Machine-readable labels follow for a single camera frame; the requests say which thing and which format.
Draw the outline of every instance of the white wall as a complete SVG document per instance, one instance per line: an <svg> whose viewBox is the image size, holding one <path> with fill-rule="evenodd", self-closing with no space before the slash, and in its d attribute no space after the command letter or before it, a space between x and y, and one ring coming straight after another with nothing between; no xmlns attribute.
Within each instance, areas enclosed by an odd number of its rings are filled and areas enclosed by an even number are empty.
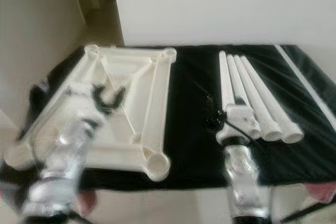
<svg viewBox="0 0 336 224"><path fill-rule="evenodd" d="M292 43L336 81L335 0L117 0L124 43ZM327 48L329 56L319 53Z"/></svg>
<svg viewBox="0 0 336 224"><path fill-rule="evenodd" d="M14 141L17 131L18 127L0 109L0 157L2 157L7 145Z"/></svg>
<svg viewBox="0 0 336 224"><path fill-rule="evenodd" d="M76 0L0 0L0 107L20 125L30 86L73 50L84 29Z"/></svg>

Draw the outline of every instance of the black wire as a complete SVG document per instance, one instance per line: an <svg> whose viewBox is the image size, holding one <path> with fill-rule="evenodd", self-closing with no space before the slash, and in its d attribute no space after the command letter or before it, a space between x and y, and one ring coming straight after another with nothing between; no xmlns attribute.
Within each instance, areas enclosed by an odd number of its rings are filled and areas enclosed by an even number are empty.
<svg viewBox="0 0 336 224"><path fill-rule="evenodd" d="M83 224L94 224L93 222L89 221L88 219L83 218L81 215L79 215L78 213L71 211L69 214L69 219L72 219L74 221L77 221L79 223L83 223Z"/></svg>
<svg viewBox="0 0 336 224"><path fill-rule="evenodd" d="M229 126L231 126L232 128L234 128L236 131L238 131L239 133L241 133L242 135L244 135L245 137L247 137L247 139L250 140L250 142L255 143L261 150L262 152L266 155L266 152L264 150L264 148L258 143L258 141L256 141L255 139L253 139L252 137L250 137L246 132L244 132L242 129L238 128L237 126L235 126L234 124L231 124L227 119L224 119L224 123L227 123Z"/></svg>

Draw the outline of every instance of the pvc pipe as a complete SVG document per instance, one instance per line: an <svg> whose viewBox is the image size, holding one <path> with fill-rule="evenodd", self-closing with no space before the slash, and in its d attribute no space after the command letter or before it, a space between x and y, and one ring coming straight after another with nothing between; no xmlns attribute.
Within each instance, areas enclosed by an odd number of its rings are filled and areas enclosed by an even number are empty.
<svg viewBox="0 0 336 224"><path fill-rule="evenodd" d="M220 88L222 93L222 109L226 112L226 106L228 104L235 104L235 98L233 95L229 68L224 51L219 52L219 70L221 75Z"/></svg>
<svg viewBox="0 0 336 224"><path fill-rule="evenodd" d="M286 52L283 50L283 48L280 45L274 45L276 49L279 51L281 56L284 58L284 60L288 63L290 68L293 70L295 75L299 78L302 85L306 88L306 90L309 92L311 97L314 99L318 107L320 107L320 110L323 112L323 114L328 119L331 126L336 131L336 117L330 110L330 108L327 106L325 102L322 101L322 99L319 97L319 95L316 93L315 89L310 85L310 83L307 81L307 79L303 76L301 71L298 69L298 67L294 64L294 62L289 58L289 56L286 54Z"/></svg>
<svg viewBox="0 0 336 224"><path fill-rule="evenodd" d="M235 64L235 61L233 59L233 56L228 55L226 59L227 59L228 67L229 67L229 73L231 76L233 93L234 93L236 101L237 101L237 98L241 98L243 99L243 101L245 102L247 106L250 106L250 103L248 102L247 95L246 95L243 83L241 82L241 78L239 76L239 72Z"/></svg>
<svg viewBox="0 0 336 224"><path fill-rule="evenodd" d="M243 81L244 88L246 90L249 101L254 109L257 120L261 128L261 137L265 141L276 141L282 136L281 129L279 125L273 120L269 114L265 104L263 103L258 91L253 85L250 76L248 75L246 69L239 56L234 57L238 72Z"/></svg>
<svg viewBox="0 0 336 224"><path fill-rule="evenodd" d="M268 111L274 120L279 124L282 131L282 140L288 144L296 143L302 140L303 132L300 127L296 123L293 123L289 116L285 113L272 93L266 87L256 70L252 67L248 59L243 56L241 57L241 60L250 78L252 79L254 86L258 90L258 93L268 108Z"/></svg>

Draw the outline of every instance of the red object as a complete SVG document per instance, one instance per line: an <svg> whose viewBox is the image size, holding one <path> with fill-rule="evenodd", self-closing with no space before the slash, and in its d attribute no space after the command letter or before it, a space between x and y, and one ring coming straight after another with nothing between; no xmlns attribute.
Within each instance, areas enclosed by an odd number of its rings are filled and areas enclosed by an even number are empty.
<svg viewBox="0 0 336 224"><path fill-rule="evenodd" d="M336 194L336 182L305 184L309 194L322 203L329 203Z"/></svg>
<svg viewBox="0 0 336 224"><path fill-rule="evenodd" d="M79 214L82 217L88 216L97 205L96 191L82 191L78 195L77 201L79 203Z"/></svg>

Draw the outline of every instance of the white strip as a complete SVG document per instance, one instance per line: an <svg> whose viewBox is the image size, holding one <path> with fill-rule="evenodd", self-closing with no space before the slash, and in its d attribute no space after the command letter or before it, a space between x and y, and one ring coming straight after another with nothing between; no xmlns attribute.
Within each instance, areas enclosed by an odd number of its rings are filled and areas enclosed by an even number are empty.
<svg viewBox="0 0 336 224"><path fill-rule="evenodd" d="M226 57L227 59L227 64L229 66L229 73L231 77L231 83L233 87L233 93L235 94L236 98L241 98L245 102L247 106L250 106L250 103L247 99L247 95L243 86L243 83L241 81L241 78L239 76L239 72L237 69L237 66L235 64L235 61L233 59L232 55L228 55Z"/></svg>
<svg viewBox="0 0 336 224"><path fill-rule="evenodd" d="M282 49L282 47L280 47L279 45L275 45L275 47L279 51L279 53L282 55L282 57L285 59L285 61L288 63L288 65L293 70L293 72L296 74L296 76L299 78L299 80L302 82L303 86L308 90L312 98L315 100L316 104L320 107L321 111L323 112L323 114L326 116L326 118L330 122L331 126L336 131L336 118L334 114L331 112L331 110L329 109L329 107L325 104L325 102L322 101L322 99L316 93L314 88L309 84L309 82L300 72L298 67L293 63L293 61L289 58L286 52Z"/></svg>
<svg viewBox="0 0 336 224"><path fill-rule="evenodd" d="M250 76L248 75L240 57L234 57L240 78L242 79L247 98L250 101L252 109L257 117L261 128L261 137L265 141L276 141L281 139L282 132L277 122L270 115L266 105L261 99L256 87L254 86Z"/></svg>
<svg viewBox="0 0 336 224"><path fill-rule="evenodd" d="M229 67L224 51L219 52L219 71L221 75L222 109L226 112L226 106L228 104L235 104L235 98L233 96Z"/></svg>
<svg viewBox="0 0 336 224"><path fill-rule="evenodd" d="M264 84L256 70L245 56L240 58L243 65L250 75L250 78L256 87L262 101L266 105L272 118L278 123L282 131L282 140L287 144L292 144L303 139L303 132L296 123L293 123L282 106L278 103L267 86Z"/></svg>

